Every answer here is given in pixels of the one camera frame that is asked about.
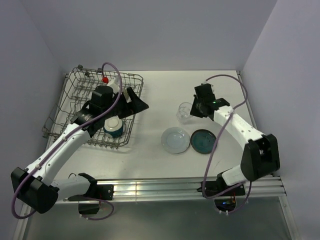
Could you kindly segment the clear plastic cup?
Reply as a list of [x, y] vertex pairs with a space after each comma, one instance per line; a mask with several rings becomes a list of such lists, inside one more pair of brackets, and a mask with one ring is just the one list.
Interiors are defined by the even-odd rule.
[[187, 124], [192, 119], [191, 108], [192, 104], [190, 102], [183, 102], [179, 105], [176, 118], [181, 124]]

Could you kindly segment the teal and cream bowl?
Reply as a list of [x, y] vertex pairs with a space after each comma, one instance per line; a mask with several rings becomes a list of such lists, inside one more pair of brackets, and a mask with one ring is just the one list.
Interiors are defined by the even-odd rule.
[[119, 138], [124, 133], [124, 127], [124, 122], [118, 116], [113, 116], [105, 120], [103, 131], [112, 138]]

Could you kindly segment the light blue scalloped plate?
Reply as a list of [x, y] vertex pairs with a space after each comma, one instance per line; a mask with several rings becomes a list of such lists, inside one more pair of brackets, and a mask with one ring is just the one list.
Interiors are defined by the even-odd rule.
[[180, 127], [170, 127], [162, 133], [160, 142], [166, 152], [181, 154], [190, 146], [190, 135]]

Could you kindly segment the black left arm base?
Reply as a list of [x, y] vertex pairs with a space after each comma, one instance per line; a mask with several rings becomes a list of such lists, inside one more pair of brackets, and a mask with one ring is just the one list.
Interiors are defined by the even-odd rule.
[[96, 215], [99, 210], [102, 210], [102, 205], [107, 204], [111, 207], [110, 215], [114, 212], [115, 207], [109, 202], [113, 199], [114, 186], [112, 184], [97, 185], [93, 193], [80, 195], [78, 201], [89, 201], [94, 199], [97, 203], [79, 203], [78, 212], [80, 215]]

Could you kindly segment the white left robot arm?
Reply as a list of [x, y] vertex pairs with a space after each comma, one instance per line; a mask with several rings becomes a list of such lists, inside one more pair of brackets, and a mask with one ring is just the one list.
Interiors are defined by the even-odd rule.
[[11, 212], [15, 211], [16, 199], [30, 206], [34, 212], [44, 214], [57, 201], [81, 196], [91, 200], [98, 193], [97, 180], [80, 173], [74, 178], [55, 180], [57, 173], [70, 157], [102, 129], [111, 117], [127, 118], [147, 110], [149, 105], [142, 101], [131, 87], [125, 92], [114, 93], [107, 85], [100, 85], [91, 94], [80, 111], [71, 119], [60, 137], [37, 160], [22, 169], [15, 168], [10, 177], [14, 190]]

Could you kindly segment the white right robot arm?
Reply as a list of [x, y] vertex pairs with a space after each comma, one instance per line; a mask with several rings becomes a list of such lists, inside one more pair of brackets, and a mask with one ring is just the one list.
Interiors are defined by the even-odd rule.
[[198, 118], [210, 118], [227, 131], [243, 150], [239, 165], [217, 175], [213, 188], [205, 182], [201, 187], [208, 196], [229, 194], [234, 186], [254, 182], [280, 169], [278, 140], [266, 135], [240, 117], [224, 98], [216, 98], [210, 84], [195, 88], [190, 114]]

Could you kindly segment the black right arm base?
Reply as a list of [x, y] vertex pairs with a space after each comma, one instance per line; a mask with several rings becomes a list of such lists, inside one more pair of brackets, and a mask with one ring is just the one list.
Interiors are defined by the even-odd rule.
[[252, 183], [249, 183], [248, 191], [245, 190], [244, 183], [236, 183], [228, 186], [222, 179], [214, 181], [202, 181], [200, 187], [196, 190], [207, 200], [213, 200], [215, 208], [219, 214], [226, 216], [242, 208], [251, 193]]

